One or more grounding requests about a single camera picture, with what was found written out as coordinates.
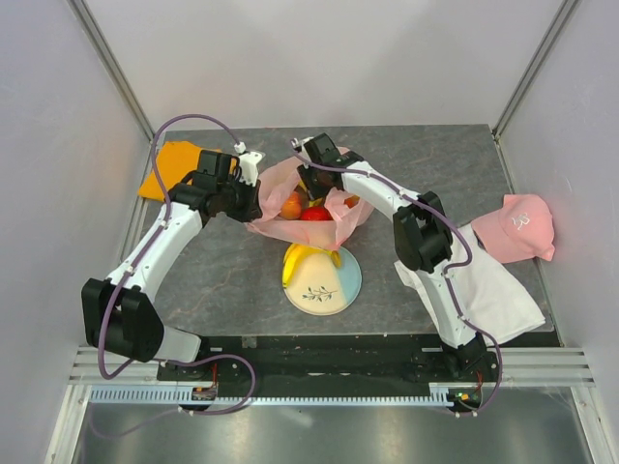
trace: banana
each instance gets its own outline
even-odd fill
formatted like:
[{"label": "banana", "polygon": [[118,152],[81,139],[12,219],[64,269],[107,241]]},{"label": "banana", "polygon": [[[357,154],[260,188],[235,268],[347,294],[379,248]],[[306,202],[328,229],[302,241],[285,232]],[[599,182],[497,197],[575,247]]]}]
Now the banana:
[{"label": "banana", "polygon": [[281,273],[281,285],[286,288],[292,281],[292,277],[301,265],[304,259],[315,253],[325,253],[331,257],[331,261],[337,268],[341,267],[341,256],[339,252],[330,251],[328,249],[314,248],[313,246],[305,246],[292,244],[286,250],[283,256],[283,271]]}]

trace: robotic arm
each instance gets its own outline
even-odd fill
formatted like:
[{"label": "robotic arm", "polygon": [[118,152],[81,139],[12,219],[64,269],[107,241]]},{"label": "robotic arm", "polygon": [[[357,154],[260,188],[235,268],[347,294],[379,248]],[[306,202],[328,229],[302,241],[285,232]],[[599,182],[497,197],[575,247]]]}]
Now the robotic arm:
[{"label": "robotic arm", "polygon": [[[426,287],[451,369],[457,373],[474,363],[486,351],[486,345],[458,315],[447,285],[445,268],[452,256],[452,234],[437,217],[405,199],[413,198],[443,214],[438,197],[432,192],[420,195],[382,176],[377,176],[382,181],[372,177],[375,171],[361,156],[354,152],[341,155],[324,133],[303,142],[295,140],[293,147],[311,161],[299,166],[310,197],[323,197],[333,187],[345,189],[365,199],[393,223],[398,258]],[[168,220],[164,205],[132,255],[106,280],[91,278],[84,285],[82,307],[90,345],[99,345],[104,312],[116,285],[129,272],[114,302],[105,349],[141,362],[163,359],[189,363],[208,353],[206,339],[165,326],[151,302],[176,257],[209,218],[218,213],[241,222],[261,217],[257,164],[263,157],[258,152],[239,157],[208,150],[200,153],[197,169],[169,192]],[[161,226],[156,242],[144,252]],[[140,253],[144,254],[134,269],[131,263]]]}]

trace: round plate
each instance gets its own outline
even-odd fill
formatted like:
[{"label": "round plate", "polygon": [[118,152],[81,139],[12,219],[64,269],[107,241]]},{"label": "round plate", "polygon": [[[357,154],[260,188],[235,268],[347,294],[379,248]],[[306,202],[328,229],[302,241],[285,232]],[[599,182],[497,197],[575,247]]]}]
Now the round plate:
[{"label": "round plate", "polygon": [[288,300],[315,316],[330,316],[349,307],[361,290],[361,268],[346,248],[339,249],[339,256],[339,269],[326,253],[308,256],[283,290]]}]

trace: cap brim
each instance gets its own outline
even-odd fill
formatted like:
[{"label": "cap brim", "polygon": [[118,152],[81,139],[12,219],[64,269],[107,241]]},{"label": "cap brim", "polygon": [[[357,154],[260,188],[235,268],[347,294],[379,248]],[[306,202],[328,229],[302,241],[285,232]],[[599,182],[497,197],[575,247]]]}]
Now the cap brim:
[{"label": "cap brim", "polygon": [[487,253],[503,264],[533,258],[533,254],[520,249],[505,233],[499,222],[499,211],[493,211],[471,222]]}]

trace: floor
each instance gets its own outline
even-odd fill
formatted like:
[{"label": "floor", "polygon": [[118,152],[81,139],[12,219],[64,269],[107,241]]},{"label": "floor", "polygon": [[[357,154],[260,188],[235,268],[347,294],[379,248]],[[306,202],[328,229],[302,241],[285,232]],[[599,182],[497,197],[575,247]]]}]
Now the floor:
[{"label": "floor", "polygon": [[[88,408],[97,430],[113,434],[170,406]],[[569,389],[504,389],[475,419],[441,413],[394,406],[255,406],[217,418],[173,414],[117,440],[99,439],[86,429],[86,441],[82,432],[77,446],[85,454],[74,463],[593,462]]]},{"label": "floor", "polygon": [[[327,132],[399,184],[436,192],[458,225],[501,206],[509,192],[487,126],[406,126],[238,130],[247,146],[264,152],[262,168],[290,155],[288,140]],[[219,130],[175,131],[167,140],[189,140],[204,148],[232,150]],[[145,227],[159,212],[151,204]],[[307,315],[280,286],[288,244],[248,232],[243,224],[216,217],[186,247],[162,283],[155,307],[164,322],[202,335],[233,334],[424,334],[434,333],[417,293],[394,269],[391,223],[374,212],[344,244],[359,261],[363,286],[340,314]],[[552,323],[540,273],[532,262],[508,269],[527,288]]]}]

